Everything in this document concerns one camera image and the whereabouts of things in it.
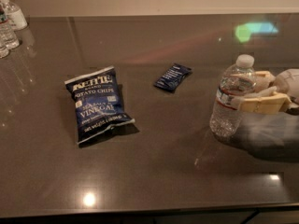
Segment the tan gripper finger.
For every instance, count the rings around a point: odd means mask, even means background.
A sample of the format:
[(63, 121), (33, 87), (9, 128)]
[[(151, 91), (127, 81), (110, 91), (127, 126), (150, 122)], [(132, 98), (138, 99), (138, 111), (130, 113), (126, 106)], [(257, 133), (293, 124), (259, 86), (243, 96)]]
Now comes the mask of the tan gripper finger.
[(285, 112), (292, 104), (287, 94), (274, 92), (270, 96), (260, 97), (235, 97), (233, 108), (250, 113), (274, 115), (278, 112)]
[(269, 71), (256, 71), (256, 90), (265, 90), (276, 79), (276, 77)]

